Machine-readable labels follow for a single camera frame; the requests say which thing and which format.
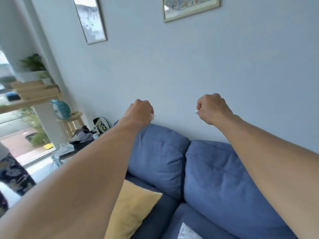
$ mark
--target wooden shelf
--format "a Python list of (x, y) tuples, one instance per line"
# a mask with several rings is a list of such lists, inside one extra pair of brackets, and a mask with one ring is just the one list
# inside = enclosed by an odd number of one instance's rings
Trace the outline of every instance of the wooden shelf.
[(44, 96), (40, 98), (36, 98), (33, 100), (17, 100), (17, 101), (7, 101), (7, 98), (4, 97), (2, 100), (6, 100), (6, 103), (0, 104), (0, 114), (12, 112), (18, 109), (21, 109), (23, 107), (29, 107), (34, 105), (40, 105), (43, 103), (49, 103), (52, 99), (62, 100), (62, 94), (54, 94), (50, 96)]

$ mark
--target blue couch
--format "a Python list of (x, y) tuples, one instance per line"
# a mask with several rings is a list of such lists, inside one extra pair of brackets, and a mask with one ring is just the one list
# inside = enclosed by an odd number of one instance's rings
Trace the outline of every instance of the blue couch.
[(132, 239), (177, 239), (183, 222), (203, 239), (296, 239), (230, 144), (150, 124), (135, 140), (126, 179), (163, 193)]

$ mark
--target framed picture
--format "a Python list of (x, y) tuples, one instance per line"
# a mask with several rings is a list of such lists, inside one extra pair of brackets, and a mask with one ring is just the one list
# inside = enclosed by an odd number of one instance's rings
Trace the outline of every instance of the framed picture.
[(98, 0), (74, 0), (88, 44), (107, 40)]
[(207, 11), (220, 6), (220, 0), (162, 0), (163, 21)]

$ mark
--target yellow pillow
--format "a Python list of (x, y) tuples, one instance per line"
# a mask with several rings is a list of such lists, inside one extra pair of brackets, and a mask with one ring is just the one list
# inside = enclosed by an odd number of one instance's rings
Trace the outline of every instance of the yellow pillow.
[(143, 189), (125, 180), (104, 239), (129, 239), (161, 197), (162, 193)]

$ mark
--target fist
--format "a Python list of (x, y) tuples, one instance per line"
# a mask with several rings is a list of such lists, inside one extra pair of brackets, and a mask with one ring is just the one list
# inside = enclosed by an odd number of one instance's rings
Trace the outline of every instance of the fist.
[(149, 101), (137, 99), (134, 104), (131, 104), (126, 110), (124, 117), (139, 125), (140, 128), (143, 128), (152, 121), (152, 114), (154, 114), (154, 109)]
[(197, 101), (196, 109), (204, 122), (216, 127), (227, 117), (233, 116), (233, 112), (219, 94), (202, 96)]

